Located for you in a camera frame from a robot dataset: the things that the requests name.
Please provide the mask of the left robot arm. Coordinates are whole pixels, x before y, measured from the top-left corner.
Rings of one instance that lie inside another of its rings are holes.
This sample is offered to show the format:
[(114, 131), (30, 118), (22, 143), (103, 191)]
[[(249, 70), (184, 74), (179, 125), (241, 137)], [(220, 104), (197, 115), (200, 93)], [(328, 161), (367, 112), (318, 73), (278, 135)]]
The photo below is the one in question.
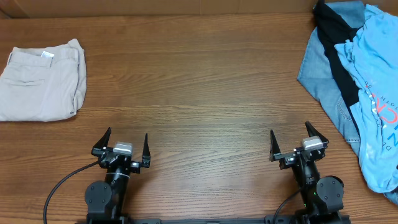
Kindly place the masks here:
[(93, 146), (91, 154), (98, 164), (106, 169), (105, 179), (93, 182), (85, 191), (88, 206), (87, 224), (132, 223), (132, 218), (123, 213), (124, 196), (132, 173), (150, 167), (148, 135), (145, 135), (141, 161), (133, 161), (133, 146), (128, 142), (117, 142), (109, 147), (111, 128)]

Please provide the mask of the light blue printed t-shirt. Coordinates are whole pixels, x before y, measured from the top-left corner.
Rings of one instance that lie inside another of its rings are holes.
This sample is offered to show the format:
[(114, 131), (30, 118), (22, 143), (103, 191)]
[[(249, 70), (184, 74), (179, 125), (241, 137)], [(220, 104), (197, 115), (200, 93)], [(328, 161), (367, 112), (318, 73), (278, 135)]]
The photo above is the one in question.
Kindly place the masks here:
[(359, 164), (369, 188), (397, 188), (397, 17), (366, 5), (364, 25), (336, 44), (342, 66), (358, 90), (350, 106), (359, 129)]

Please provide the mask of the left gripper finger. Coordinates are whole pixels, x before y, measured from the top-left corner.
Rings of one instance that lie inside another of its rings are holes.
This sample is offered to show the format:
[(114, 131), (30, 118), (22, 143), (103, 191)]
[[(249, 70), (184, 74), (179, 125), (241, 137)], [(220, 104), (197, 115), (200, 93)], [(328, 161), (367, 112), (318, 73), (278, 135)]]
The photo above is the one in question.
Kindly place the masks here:
[(148, 134), (146, 133), (144, 138), (144, 145), (142, 150), (142, 159), (150, 159), (150, 150), (148, 145)]
[(103, 149), (104, 147), (107, 147), (110, 135), (111, 135), (111, 127), (107, 129), (107, 131), (100, 138), (100, 140), (93, 146), (93, 149)]

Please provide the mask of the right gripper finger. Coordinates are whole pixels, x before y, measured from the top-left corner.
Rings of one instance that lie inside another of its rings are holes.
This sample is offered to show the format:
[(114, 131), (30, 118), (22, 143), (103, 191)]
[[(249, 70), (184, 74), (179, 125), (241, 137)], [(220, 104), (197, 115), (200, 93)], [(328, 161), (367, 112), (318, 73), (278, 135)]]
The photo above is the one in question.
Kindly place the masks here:
[(271, 141), (271, 146), (270, 146), (270, 155), (271, 156), (276, 156), (280, 154), (280, 148), (277, 143), (275, 134), (273, 130), (270, 130), (270, 141)]
[(305, 122), (305, 126), (309, 137), (318, 136), (323, 143), (328, 143), (328, 139), (317, 131), (309, 121)]

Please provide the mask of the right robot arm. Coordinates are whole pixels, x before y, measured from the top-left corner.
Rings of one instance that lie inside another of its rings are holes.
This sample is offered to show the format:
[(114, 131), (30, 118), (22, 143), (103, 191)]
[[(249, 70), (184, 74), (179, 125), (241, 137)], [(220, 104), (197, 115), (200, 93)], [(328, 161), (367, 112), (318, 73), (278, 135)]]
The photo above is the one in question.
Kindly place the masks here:
[[(298, 191), (285, 199), (273, 215), (264, 218), (265, 223), (299, 224), (350, 224), (348, 215), (342, 215), (344, 183), (337, 176), (321, 177), (316, 161), (325, 157), (329, 140), (318, 132), (310, 122), (305, 122), (308, 137), (301, 141), (301, 146), (291, 153), (283, 154), (273, 131), (270, 131), (271, 162), (279, 162), (280, 169), (291, 168)], [(279, 213), (287, 202), (296, 195), (301, 195), (304, 208), (293, 215), (280, 216)]]

